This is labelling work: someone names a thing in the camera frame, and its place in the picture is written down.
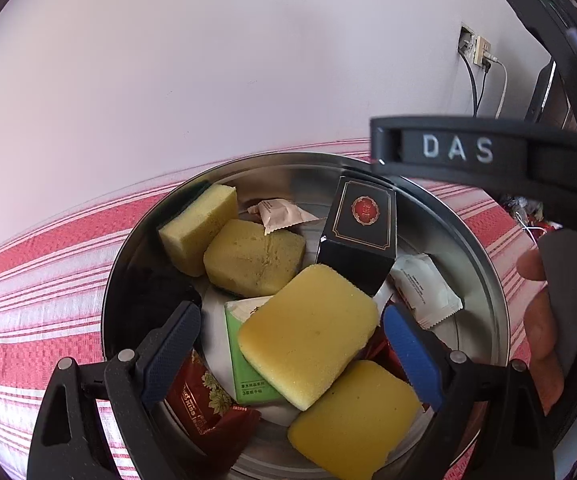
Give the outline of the person's right hand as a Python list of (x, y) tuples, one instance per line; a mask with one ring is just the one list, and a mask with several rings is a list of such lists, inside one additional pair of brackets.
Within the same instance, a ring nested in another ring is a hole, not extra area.
[(557, 325), (550, 307), (549, 290), (538, 248), (531, 248), (522, 254), (517, 260), (516, 270), (525, 280), (542, 286), (523, 315), (523, 328), (530, 349), (529, 370), (543, 410), (548, 413), (563, 392), (564, 374), (555, 353)]

